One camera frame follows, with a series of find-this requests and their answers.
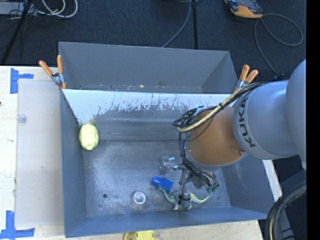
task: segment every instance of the orange clamp handle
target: orange clamp handle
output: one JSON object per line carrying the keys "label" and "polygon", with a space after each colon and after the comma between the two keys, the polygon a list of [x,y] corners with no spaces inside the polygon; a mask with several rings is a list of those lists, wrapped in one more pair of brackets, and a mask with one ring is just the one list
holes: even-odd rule
{"label": "orange clamp handle", "polygon": [[259,74],[259,71],[254,69],[251,71],[251,73],[247,76],[247,78],[244,81],[250,84],[258,74]]}
{"label": "orange clamp handle", "polygon": [[43,60],[39,60],[39,65],[44,69],[49,77],[53,76],[54,73]]}
{"label": "orange clamp handle", "polygon": [[58,66],[59,73],[62,74],[64,72],[64,67],[62,66],[61,55],[56,57],[56,63]]}
{"label": "orange clamp handle", "polygon": [[241,81],[245,81],[246,80],[246,77],[248,75],[249,69],[250,69],[250,67],[248,65],[243,65],[242,71],[241,71],[241,74],[240,74],[240,77],[239,77],[239,79]]}

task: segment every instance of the yellow cable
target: yellow cable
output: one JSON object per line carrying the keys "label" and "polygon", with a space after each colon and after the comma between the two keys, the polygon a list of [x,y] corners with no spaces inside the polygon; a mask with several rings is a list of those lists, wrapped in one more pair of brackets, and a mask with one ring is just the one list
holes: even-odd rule
{"label": "yellow cable", "polygon": [[273,236],[272,236],[272,225],[274,223],[275,220],[275,212],[272,214],[271,218],[270,218],[270,222],[269,222],[269,237],[271,240],[274,240]]}
{"label": "yellow cable", "polygon": [[[242,89],[238,89],[234,93],[232,93],[229,97],[227,97],[224,101],[221,102],[221,105],[224,107],[228,102],[230,102],[240,92],[240,90],[242,90]],[[194,128],[198,127],[199,125],[203,124],[209,118],[211,118],[219,109],[221,109],[221,107],[217,106],[210,113],[208,113],[203,118],[201,118],[199,121],[197,121],[194,124],[192,124],[188,127],[185,127],[185,128],[177,127],[177,130],[180,133],[189,132],[189,131],[193,130]]]}

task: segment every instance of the blue object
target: blue object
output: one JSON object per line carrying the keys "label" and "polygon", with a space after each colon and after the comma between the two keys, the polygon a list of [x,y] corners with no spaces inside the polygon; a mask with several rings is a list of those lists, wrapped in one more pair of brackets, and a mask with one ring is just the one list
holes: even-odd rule
{"label": "blue object", "polygon": [[15,70],[13,67],[11,68],[11,80],[10,80],[10,94],[18,93],[18,80],[19,79],[33,79],[33,74],[19,74],[18,70]]}
{"label": "blue object", "polygon": [[170,192],[172,185],[174,184],[173,181],[165,178],[165,177],[157,177],[154,176],[152,179],[152,184],[158,189],[159,187],[163,188],[167,192]]}
{"label": "blue object", "polygon": [[0,232],[0,239],[15,240],[16,238],[33,237],[35,229],[16,230],[15,228],[15,213],[13,211],[6,211],[5,229]]}

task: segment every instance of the bin floor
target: bin floor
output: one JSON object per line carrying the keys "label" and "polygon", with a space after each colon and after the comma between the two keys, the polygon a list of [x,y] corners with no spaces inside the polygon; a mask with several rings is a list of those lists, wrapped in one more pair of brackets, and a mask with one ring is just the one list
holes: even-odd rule
{"label": "bin floor", "polygon": [[[163,176],[173,181],[172,192],[178,190],[180,170],[168,169],[165,175],[160,174],[159,166],[164,156],[175,157],[177,164],[181,161],[178,141],[101,140],[94,150],[85,150],[87,215],[96,217],[172,210],[174,205],[151,183],[154,176]],[[209,194],[205,203],[192,203],[193,209],[230,206],[222,169],[215,174],[219,188]],[[185,184],[185,189],[200,199],[208,195],[204,187],[196,189],[191,181]],[[137,191],[145,194],[144,205],[132,204],[131,196]]]}

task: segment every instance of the blue tape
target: blue tape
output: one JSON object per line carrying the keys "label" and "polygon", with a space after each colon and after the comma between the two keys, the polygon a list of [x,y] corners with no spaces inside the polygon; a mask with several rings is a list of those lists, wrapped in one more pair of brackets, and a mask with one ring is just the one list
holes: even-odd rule
{"label": "blue tape", "polygon": [[19,74],[18,70],[15,70],[13,67],[11,68],[11,79],[10,79],[10,94],[18,93],[18,80],[19,79],[33,79],[33,74]]}
{"label": "blue tape", "polygon": [[16,238],[33,237],[35,228],[16,230],[15,228],[15,213],[13,211],[6,211],[5,229],[0,232],[0,239],[15,240]]}

